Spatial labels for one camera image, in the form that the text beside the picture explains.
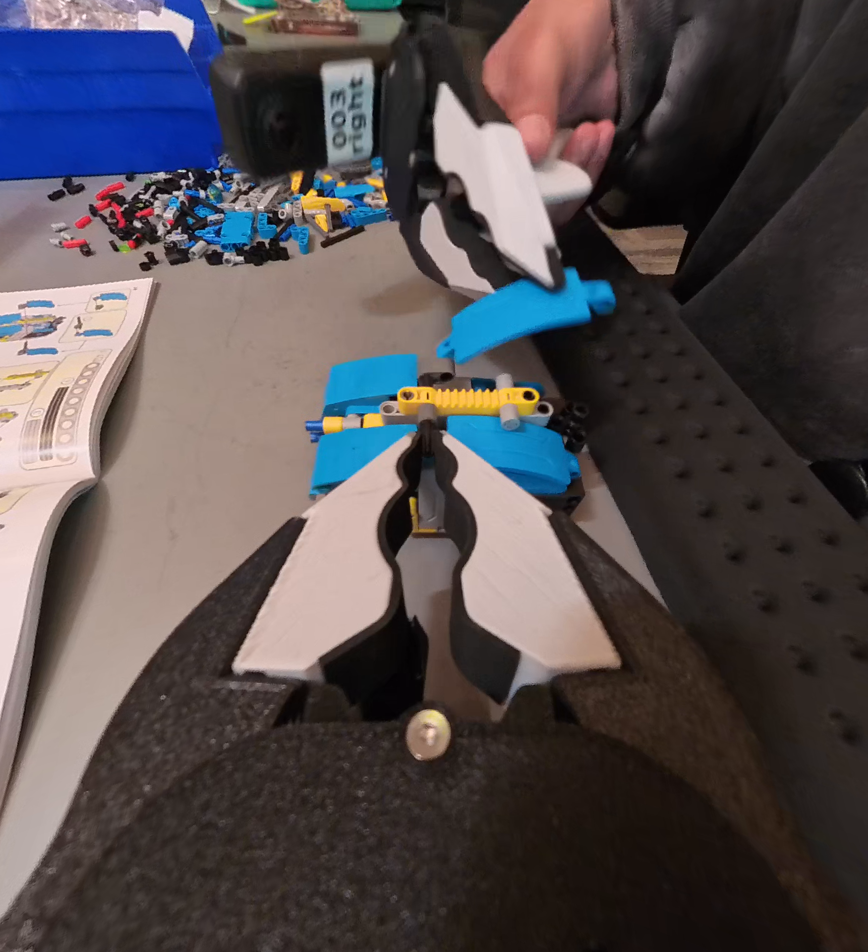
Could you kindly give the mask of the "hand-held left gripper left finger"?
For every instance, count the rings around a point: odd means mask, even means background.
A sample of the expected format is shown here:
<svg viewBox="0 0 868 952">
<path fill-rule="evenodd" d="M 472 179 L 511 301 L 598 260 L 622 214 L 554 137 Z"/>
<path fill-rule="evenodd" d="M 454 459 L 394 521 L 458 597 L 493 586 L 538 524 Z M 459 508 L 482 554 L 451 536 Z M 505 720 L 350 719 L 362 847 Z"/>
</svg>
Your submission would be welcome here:
<svg viewBox="0 0 868 952">
<path fill-rule="evenodd" d="M 410 628 L 396 556 L 411 535 L 421 466 L 421 441 L 407 431 L 297 520 L 234 674 L 327 684 L 395 676 Z"/>
</svg>

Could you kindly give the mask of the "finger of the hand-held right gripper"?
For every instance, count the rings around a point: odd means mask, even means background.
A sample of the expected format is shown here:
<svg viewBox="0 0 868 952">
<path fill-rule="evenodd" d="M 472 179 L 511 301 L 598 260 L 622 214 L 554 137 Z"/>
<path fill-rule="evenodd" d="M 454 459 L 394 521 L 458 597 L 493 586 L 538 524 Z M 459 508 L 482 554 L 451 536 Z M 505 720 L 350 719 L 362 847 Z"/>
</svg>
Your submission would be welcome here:
<svg viewBox="0 0 868 952">
<path fill-rule="evenodd" d="M 480 298 L 520 279 L 543 290 L 547 284 L 508 259 L 493 241 L 495 225 L 524 225 L 528 235 L 547 228 L 547 210 L 535 203 L 508 201 L 487 214 L 468 197 L 416 200 L 416 265 L 439 284 L 469 298 Z"/>
<path fill-rule="evenodd" d="M 557 242 L 522 137 L 512 126 L 477 125 L 453 90 L 439 84 L 433 150 L 441 173 L 463 185 L 502 259 L 547 290 L 562 286 Z"/>
</svg>

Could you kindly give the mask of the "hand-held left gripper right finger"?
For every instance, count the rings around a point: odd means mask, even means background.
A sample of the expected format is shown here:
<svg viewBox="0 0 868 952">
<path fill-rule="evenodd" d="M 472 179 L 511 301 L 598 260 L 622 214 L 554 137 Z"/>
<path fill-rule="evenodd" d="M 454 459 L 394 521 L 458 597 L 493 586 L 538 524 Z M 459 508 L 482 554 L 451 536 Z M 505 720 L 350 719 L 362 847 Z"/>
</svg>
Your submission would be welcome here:
<svg viewBox="0 0 868 952">
<path fill-rule="evenodd" d="M 451 435 L 433 444 L 443 528 L 458 551 L 450 648 L 496 705 L 563 674 L 621 667 L 564 542 L 572 522 Z"/>
</svg>

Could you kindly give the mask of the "blue curved brick panel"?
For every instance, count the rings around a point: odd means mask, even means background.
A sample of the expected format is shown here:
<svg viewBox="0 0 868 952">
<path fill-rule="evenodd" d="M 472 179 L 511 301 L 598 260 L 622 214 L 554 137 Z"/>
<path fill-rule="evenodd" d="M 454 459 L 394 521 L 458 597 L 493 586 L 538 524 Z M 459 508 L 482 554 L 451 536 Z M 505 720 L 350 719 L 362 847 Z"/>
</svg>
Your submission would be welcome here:
<svg viewBox="0 0 868 952">
<path fill-rule="evenodd" d="M 596 315 L 614 312 L 617 297 L 608 281 L 584 280 L 575 268 L 563 274 L 564 285 L 556 291 L 523 278 L 470 303 L 453 317 L 438 357 L 467 363 L 511 341 L 584 326 Z"/>
</svg>

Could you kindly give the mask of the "blue toy brick car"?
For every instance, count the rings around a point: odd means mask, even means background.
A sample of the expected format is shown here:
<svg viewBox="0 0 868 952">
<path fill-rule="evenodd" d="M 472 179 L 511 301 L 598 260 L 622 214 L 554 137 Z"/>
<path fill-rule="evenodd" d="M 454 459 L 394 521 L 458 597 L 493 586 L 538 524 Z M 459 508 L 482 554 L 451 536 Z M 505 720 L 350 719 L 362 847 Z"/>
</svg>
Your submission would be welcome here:
<svg viewBox="0 0 868 952">
<path fill-rule="evenodd" d="M 585 497 L 579 454 L 589 409 L 506 373 L 421 372 L 397 353 L 331 367 L 321 414 L 304 423 L 317 447 L 309 495 L 340 486 L 400 437 L 416 433 L 420 411 L 551 509 L 574 512 Z"/>
</svg>

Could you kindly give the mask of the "person's right forearm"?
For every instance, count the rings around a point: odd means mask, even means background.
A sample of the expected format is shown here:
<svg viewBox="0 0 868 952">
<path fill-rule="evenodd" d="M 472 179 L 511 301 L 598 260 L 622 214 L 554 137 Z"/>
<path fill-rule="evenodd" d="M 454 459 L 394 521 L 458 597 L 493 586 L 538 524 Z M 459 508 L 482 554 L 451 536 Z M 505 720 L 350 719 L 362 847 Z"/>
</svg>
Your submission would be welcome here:
<svg viewBox="0 0 868 952">
<path fill-rule="evenodd" d="M 602 207 L 620 228 L 686 222 L 700 191 L 707 2 L 611 2 L 618 127 Z"/>
</svg>

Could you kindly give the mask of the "person's right hand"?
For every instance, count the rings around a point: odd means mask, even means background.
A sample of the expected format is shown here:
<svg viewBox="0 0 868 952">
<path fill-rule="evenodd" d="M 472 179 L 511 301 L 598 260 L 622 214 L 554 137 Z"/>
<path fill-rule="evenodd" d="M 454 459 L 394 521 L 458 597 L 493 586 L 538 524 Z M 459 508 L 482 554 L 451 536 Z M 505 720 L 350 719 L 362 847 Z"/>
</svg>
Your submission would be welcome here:
<svg viewBox="0 0 868 952">
<path fill-rule="evenodd" d="M 531 159 L 570 129 L 561 157 L 603 172 L 618 115 L 615 30 L 608 1 L 531 1 L 485 57 L 482 83 L 520 133 Z"/>
</svg>

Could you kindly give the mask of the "brown printed box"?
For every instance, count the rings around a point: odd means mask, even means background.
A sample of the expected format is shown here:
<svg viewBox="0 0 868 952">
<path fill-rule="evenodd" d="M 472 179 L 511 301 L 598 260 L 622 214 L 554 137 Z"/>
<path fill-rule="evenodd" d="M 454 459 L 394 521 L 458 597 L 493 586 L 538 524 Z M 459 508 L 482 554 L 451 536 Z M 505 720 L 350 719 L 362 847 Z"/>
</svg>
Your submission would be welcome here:
<svg viewBox="0 0 868 952">
<path fill-rule="evenodd" d="M 355 37 L 360 20 L 345 1 L 278 1 L 266 28 L 275 33 Z"/>
</svg>

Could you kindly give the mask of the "pile of small bricks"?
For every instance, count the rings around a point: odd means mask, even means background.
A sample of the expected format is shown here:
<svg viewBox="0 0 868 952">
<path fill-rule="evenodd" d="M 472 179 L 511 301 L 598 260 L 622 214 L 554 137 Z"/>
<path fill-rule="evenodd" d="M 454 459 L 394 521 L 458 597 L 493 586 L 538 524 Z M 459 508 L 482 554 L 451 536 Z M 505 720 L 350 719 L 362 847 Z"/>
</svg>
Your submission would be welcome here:
<svg viewBox="0 0 868 952">
<path fill-rule="evenodd" d="M 381 157 L 276 176 L 267 183 L 229 165 L 126 173 L 105 184 L 78 219 L 50 226 L 51 246 L 91 258 L 93 237 L 138 268 L 261 268 L 308 255 L 393 219 Z"/>
</svg>

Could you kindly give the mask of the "black perforated panel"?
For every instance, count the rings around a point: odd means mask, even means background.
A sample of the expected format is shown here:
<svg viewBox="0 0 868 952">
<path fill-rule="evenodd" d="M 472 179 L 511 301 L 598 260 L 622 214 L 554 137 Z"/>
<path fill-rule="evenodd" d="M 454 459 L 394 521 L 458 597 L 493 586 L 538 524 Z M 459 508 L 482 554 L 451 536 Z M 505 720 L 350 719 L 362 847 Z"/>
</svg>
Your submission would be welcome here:
<svg viewBox="0 0 868 952">
<path fill-rule="evenodd" d="M 667 607 L 763 744 L 813 856 L 868 923 L 868 533 L 582 213 L 564 263 L 614 313 L 535 338 Z"/>
</svg>

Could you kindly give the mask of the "blue plastic bin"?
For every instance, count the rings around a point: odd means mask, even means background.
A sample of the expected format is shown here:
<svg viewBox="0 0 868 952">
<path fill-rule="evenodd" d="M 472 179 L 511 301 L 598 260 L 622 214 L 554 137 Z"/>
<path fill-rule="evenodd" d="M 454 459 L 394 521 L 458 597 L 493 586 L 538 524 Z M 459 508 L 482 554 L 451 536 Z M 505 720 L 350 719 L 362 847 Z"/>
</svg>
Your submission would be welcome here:
<svg viewBox="0 0 868 952">
<path fill-rule="evenodd" d="M 216 164 L 215 27 L 195 1 L 166 2 L 156 21 L 154 30 L 0 27 L 0 180 Z"/>
</svg>

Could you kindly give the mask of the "clear plastic bag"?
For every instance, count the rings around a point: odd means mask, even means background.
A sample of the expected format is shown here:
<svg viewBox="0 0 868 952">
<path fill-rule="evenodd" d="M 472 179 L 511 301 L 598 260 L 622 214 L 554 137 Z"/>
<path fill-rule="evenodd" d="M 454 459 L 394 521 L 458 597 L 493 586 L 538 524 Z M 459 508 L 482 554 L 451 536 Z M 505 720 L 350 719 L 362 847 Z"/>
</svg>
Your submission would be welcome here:
<svg viewBox="0 0 868 952">
<path fill-rule="evenodd" d="M 158 16 L 164 1 L 24 1 L 31 27 L 38 30 L 130 31 L 142 14 Z"/>
</svg>

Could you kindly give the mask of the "open instruction booklet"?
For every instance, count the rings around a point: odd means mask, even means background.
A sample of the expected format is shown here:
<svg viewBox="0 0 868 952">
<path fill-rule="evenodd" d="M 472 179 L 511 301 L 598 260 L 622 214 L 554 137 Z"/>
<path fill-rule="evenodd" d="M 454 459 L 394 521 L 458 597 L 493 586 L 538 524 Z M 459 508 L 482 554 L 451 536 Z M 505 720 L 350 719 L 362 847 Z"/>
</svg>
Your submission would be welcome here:
<svg viewBox="0 0 868 952">
<path fill-rule="evenodd" d="M 0 810 L 23 721 L 49 551 L 100 476 L 100 432 L 154 281 L 0 293 Z"/>
</svg>

